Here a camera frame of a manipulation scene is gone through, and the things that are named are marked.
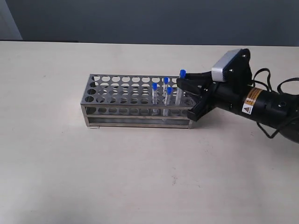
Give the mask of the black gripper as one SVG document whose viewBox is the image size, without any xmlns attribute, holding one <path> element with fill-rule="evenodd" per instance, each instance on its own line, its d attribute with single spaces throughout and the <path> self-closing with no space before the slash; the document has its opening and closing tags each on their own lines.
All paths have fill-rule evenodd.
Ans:
<svg viewBox="0 0 299 224">
<path fill-rule="evenodd" d="M 250 115 L 253 106 L 246 103 L 251 89 L 250 50 L 242 49 L 225 70 L 226 82 L 214 82 L 210 71 L 186 73 L 177 79 L 178 88 L 189 94 L 195 105 L 187 111 L 188 119 L 198 121 L 215 108 L 215 102 L 226 102 L 231 109 Z"/>
</svg>

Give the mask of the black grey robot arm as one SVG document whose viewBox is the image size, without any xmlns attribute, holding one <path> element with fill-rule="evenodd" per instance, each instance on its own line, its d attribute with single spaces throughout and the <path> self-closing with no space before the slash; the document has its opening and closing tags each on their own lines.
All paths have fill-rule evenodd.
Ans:
<svg viewBox="0 0 299 224">
<path fill-rule="evenodd" d="M 277 134 L 299 141 L 299 96 L 285 93 L 281 85 L 272 89 L 268 68 L 252 74 L 250 50 L 235 49 L 222 56 L 209 72 L 183 73 L 177 86 L 195 105 L 188 119 L 198 121 L 220 108 L 256 122 L 269 138 Z"/>
</svg>

